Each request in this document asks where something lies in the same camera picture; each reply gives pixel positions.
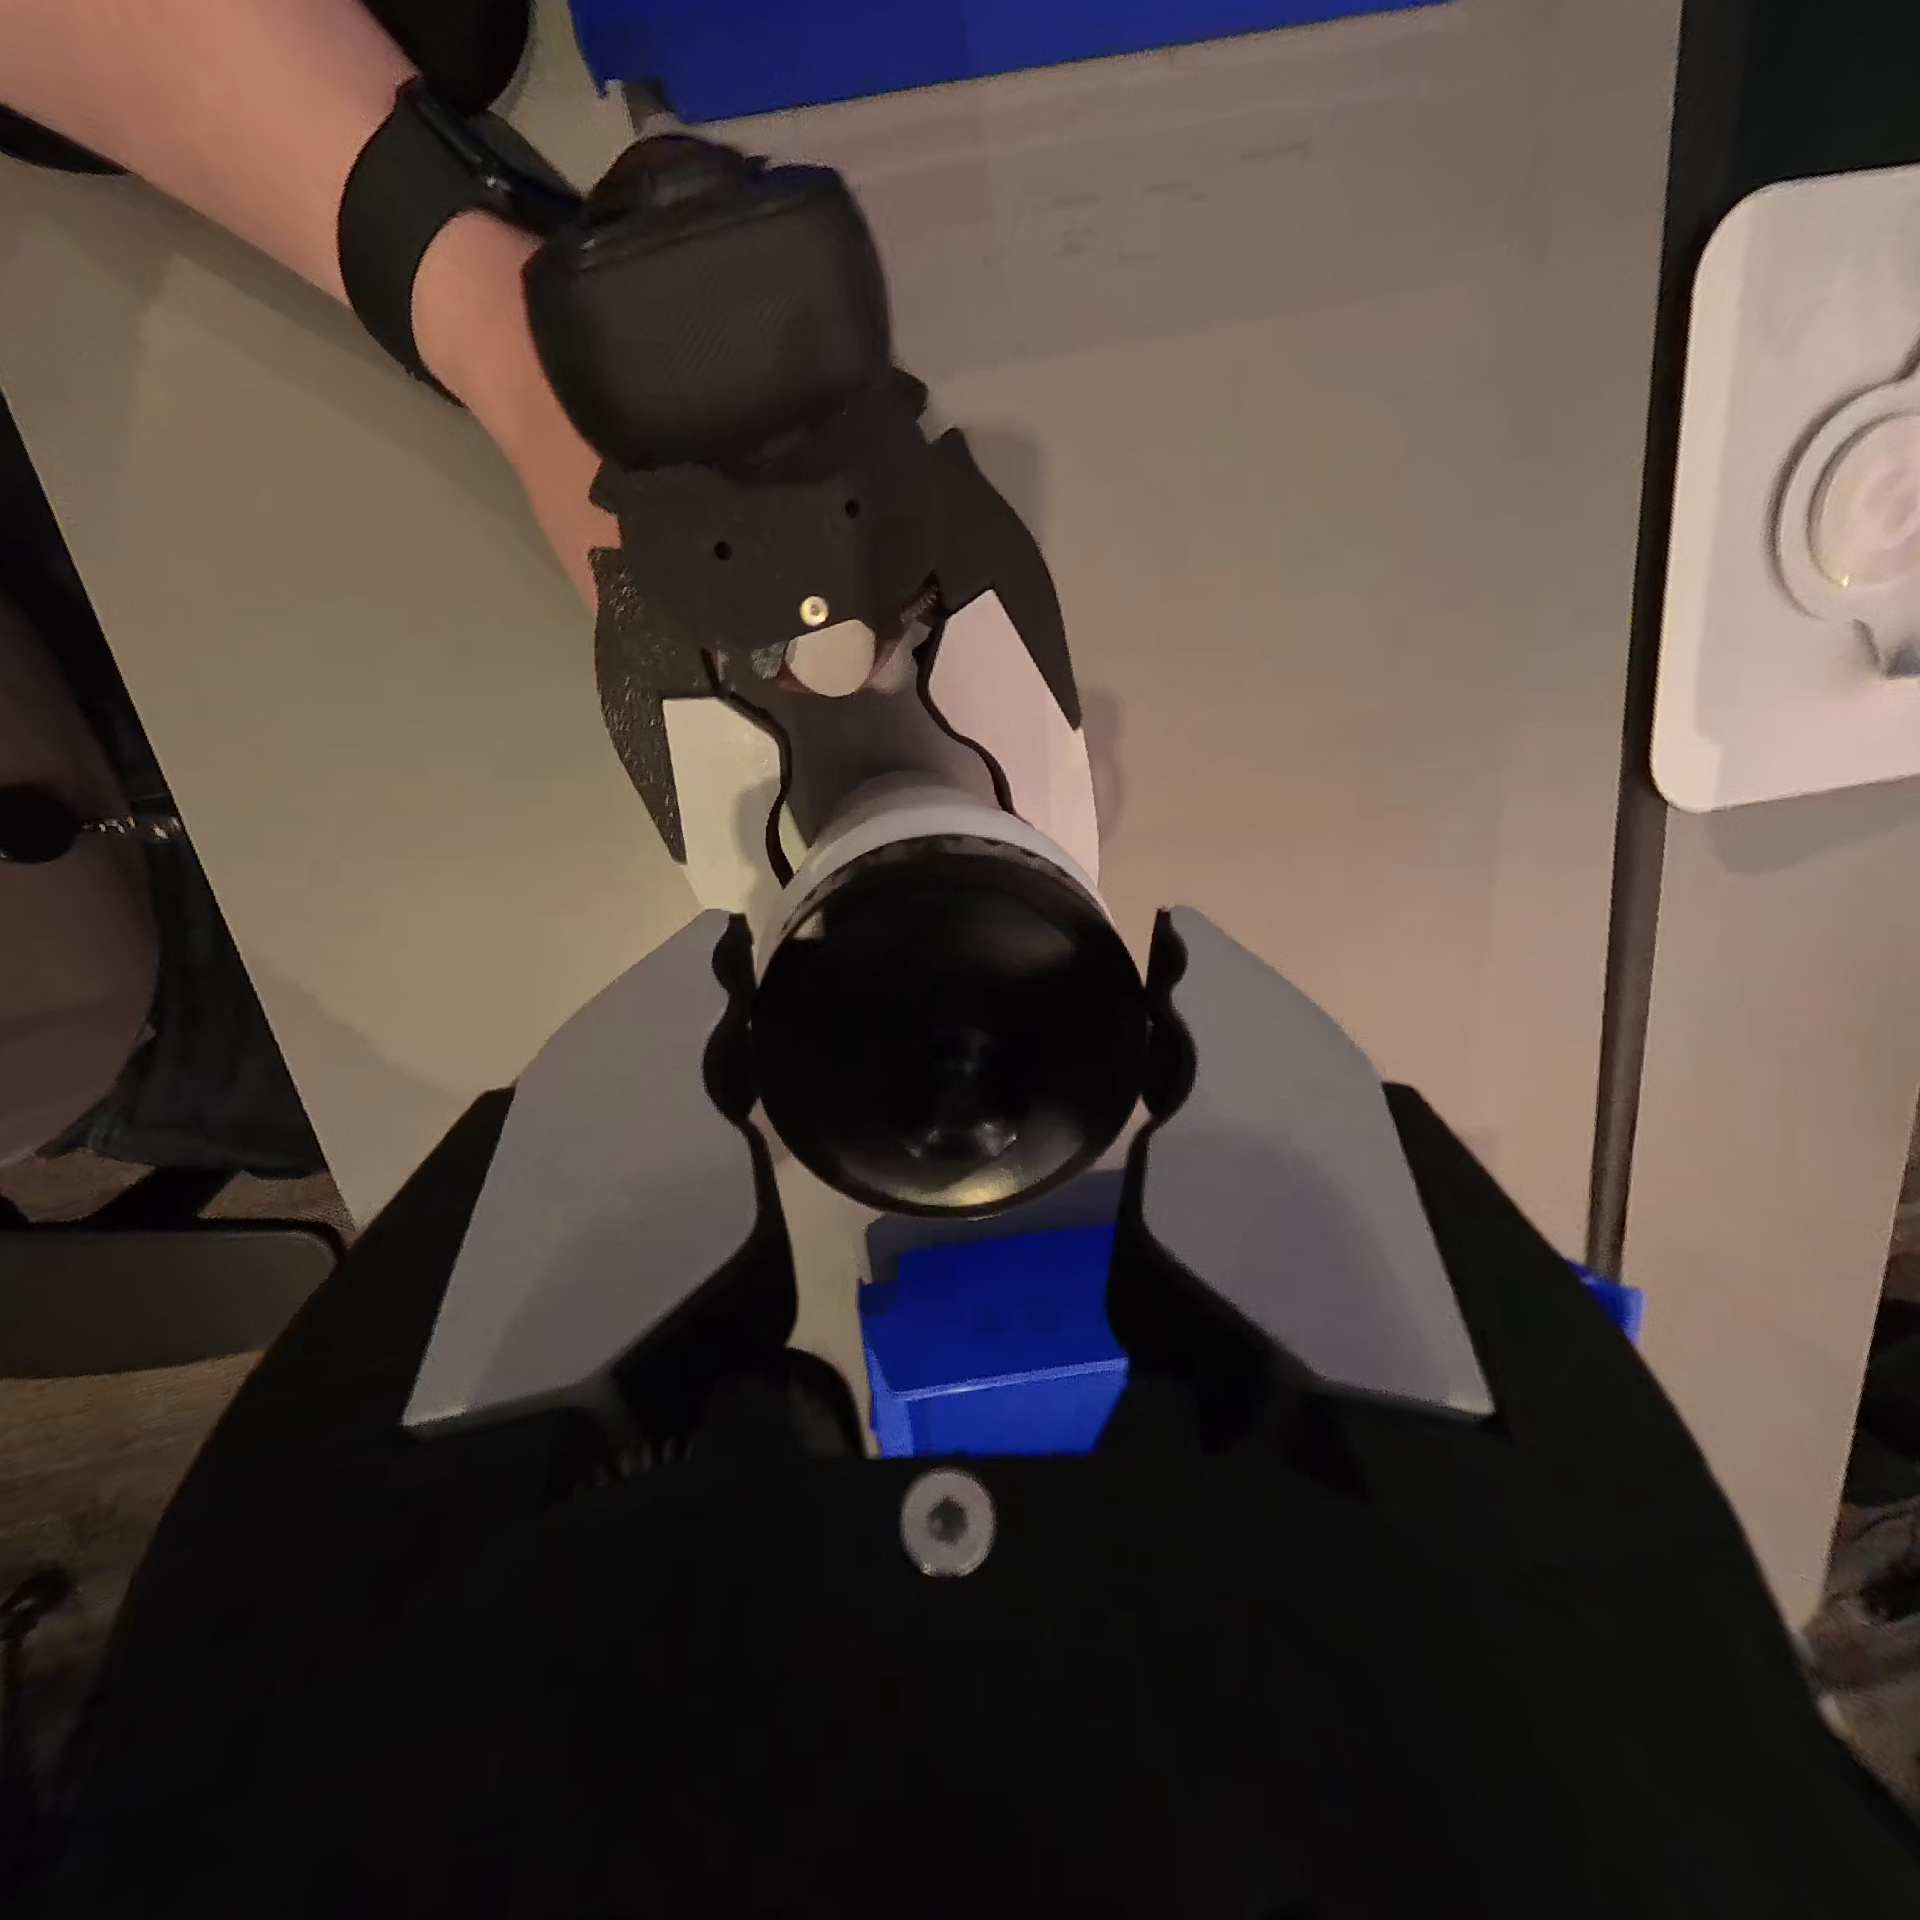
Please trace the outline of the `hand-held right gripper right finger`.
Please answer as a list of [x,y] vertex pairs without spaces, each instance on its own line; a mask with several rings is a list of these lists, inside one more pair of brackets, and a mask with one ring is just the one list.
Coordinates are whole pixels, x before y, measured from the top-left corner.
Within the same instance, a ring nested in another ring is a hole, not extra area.
[[1108,1461],[1330,1453],[1351,1425],[1485,1436],[1498,1397],[1369,1056],[1187,906],[1159,912],[1145,1013]]

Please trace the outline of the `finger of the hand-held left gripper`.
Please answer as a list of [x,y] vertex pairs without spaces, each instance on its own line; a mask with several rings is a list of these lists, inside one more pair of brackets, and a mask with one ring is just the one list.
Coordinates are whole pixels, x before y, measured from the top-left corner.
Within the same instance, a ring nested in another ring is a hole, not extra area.
[[697,906],[763,923],[785,889],[765,840],[781,802],[775,736],[723,700],[668,700],[663,725]]
[[949,613],[915,654],[912,713],[930,722],[905,818],[919,833],[1018,848],[1099,896],[1099,826],[1082,725],[997,590]]

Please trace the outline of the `black wristband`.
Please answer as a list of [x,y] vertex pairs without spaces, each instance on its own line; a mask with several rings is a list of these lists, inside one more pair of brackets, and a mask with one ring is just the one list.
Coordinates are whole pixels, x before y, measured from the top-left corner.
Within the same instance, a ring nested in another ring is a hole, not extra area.
[[395,365],[449,400],[416,344],[426,253],[466,213],[549,235],[580,205],[583,195],[507,120],[407,80],[344,186],[336,243],[347,307]]

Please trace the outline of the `person's left forearm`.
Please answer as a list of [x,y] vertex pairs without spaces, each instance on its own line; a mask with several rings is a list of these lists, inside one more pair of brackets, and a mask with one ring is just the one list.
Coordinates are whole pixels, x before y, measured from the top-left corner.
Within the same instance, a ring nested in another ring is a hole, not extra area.
[[355,3],[5,3],[5,106],[345,301],[347,176],[416,65]]

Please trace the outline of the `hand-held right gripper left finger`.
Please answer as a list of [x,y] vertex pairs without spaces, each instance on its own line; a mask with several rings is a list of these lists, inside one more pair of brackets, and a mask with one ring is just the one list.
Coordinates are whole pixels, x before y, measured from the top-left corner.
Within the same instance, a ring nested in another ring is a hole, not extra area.
[[701,912],[601,989],[512,1089],[402,1425],[580,1412],[618,1459],[683,1451],[778,1361],[797,1280],[753,1125],[753,934]]

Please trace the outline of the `person's left hand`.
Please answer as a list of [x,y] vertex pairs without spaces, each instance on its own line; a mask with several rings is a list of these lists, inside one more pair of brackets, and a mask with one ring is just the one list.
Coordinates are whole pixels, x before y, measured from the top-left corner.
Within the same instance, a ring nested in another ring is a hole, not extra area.
[[426,371],[485,427],[515,468],[530,512],[596,611],[592,553],[618,545],[618,522],[592,502],[600,456],[567,419],[544,376],[523,301],[537,237],[474,209],[426,249],[415,284],[415,338]]

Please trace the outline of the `black bottle lid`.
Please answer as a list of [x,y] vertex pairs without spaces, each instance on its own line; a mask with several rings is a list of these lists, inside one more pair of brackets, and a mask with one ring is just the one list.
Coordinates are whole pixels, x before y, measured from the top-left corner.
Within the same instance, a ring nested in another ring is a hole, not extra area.
[[1043,856],[928,834],[803,904],[753,998],[759,1107],[813,1178],[904,1216],[989,1216],[1066,1187],[1144,1090],[1145,984]]

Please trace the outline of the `blue plastic bin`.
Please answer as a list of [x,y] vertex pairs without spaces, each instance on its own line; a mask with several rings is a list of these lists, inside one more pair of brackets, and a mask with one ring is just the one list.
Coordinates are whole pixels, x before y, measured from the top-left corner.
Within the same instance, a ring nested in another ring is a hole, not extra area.
[[885,1219],[858,1323],[882,1457],[1083,1457],[1130,1381],[1108,1313],[1119,1209]]
[[572,3],[600,90],[727,124],[1317,27],[1421,3]]

